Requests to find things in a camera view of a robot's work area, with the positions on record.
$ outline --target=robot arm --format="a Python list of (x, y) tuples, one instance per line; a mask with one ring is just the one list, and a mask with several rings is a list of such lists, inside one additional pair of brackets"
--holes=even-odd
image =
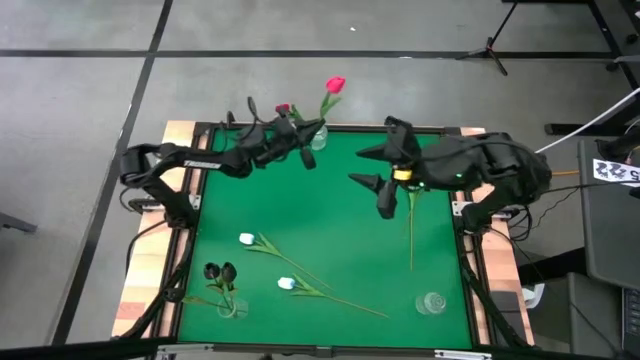
[[(227, 176), (245, 178), (253, 168), (263, 169), (270, 162), (300, 149), (307, 169), (315, 167), (315, 160), (307, 148), (315, 133), (324, 125), (324, 119), (295, 120), (286, 115), (274, 119), (273, 134), (267, 138), (263, 125), (254, 122), (238, 133), (236, 146), (227, 151), (211, 151), (176, 146), (142, 144), (133, 146), (120, 160), (120, 182), (127, 187), (143, 189), (164, 205), (167, 224), (172, 228), (190, 228), (195, 225), (194, 211), (189, 195), (173, 191), (160, 176), (174, 167), (215, 170)], [(151, 166), (147, 156), (156, 155), (160, 161)]]
[(482, 183), (494, 186), (485, 199), (462, 209), (464, 229), (482, 231), (491, 216), (508, 205), (528, 205), (549, 188), (551, 170), (543, 155), (534, 154), (506, 133), (444, 137), (420, 148), (411, 124), (387, 117), (387, 142), (357, 152), (358, 156), (391, 163), (391, 177), (350, 174), (378, 195), (380, 215), (393, 218), (398, 186), (407, 191), (439, 189), (472, 191)]

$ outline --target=white tulip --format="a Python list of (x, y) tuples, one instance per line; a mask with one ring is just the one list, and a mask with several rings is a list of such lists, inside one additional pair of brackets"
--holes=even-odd
[(292, 278), (280, 278), (280, 280), (278, 280), (278, 286), (281, 289), (291, 290), (296, 286), (296, 281)]
[(253, 241), (256, 239), (253, 234), (242, 233), (240, 234), (240, 242), (245, 245), (253, 245)]

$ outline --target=sticker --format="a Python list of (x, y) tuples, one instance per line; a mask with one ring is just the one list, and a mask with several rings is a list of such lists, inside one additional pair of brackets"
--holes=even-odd
[[(640, 168), (625, 164), (593, 159), (593, 177), (607, 182), (640, 181)], [(639, 183), (623, 183), (631, 187), (640, 187)]]

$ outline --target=tripod stand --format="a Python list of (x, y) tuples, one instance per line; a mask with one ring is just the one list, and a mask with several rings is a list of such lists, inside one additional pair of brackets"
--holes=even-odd
[(478, 55), (481, 55), (480, 57), (482, 57), (482, 58), (490, 57), (490, 58), (493, 59), (493, 61), (496, 63), (496, 65), (498, 65), (498, 69), (500, 69), (500, 72), (502, 73), (502, 75), (504, 75), (504, 76), (509, 75), (509, 73), (507, 72), (507, 69), (504, 68), (504, 66), (502, 65), (502, 62), (500, 62), (500, 59), (498, 58), (496, 53), (493, 52), (493, 44), (496, 42), (496, 39), (498, 39), (498, 36), (500, 36), (500, 33), (502, 32), (502, 29), (507, 24), (507, 21), (509, 21), (509, 18), (511, 17), (511, 14), (513, 14), (513, 10), (516, 9), (516, 6), (518, 6), (518, 2), (514, 1), (513, 5), (511, 6), (511, 9), (509, 9), (509, 13), (504, 18), (504, 20), (502, 20), (502, 24), (500, 24), (500, 27), (498, 28), (498, 31), (496, 31), (496, 34), (493, 35), (493, 37), (490, 37), (490, 38), (487, 39), (487, 44), (483, 48), (470, 51), (470, 52), (468, 52), (468, 53), (456, 58), (456, 60), (463, 60), (463, 59), (467, 59), (467, 58), (471, 58), (471, 57), (478, 57)]

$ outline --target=red tulip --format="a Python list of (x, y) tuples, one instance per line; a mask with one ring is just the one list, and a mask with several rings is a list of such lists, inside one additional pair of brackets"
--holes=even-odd
[(340, 76), (332, 77), (331, 79), (329, 79), (329, 81), (327, 81), (327, 91), (332, 94), (340, 93), (346, 81), (347, 80), (345, 78)]
[(280, 104), (276, 106), (276, 112), (278, 114), (281, 114), (281, 113), (288, 114), (289, 109), (290, 109), (289, 104)]

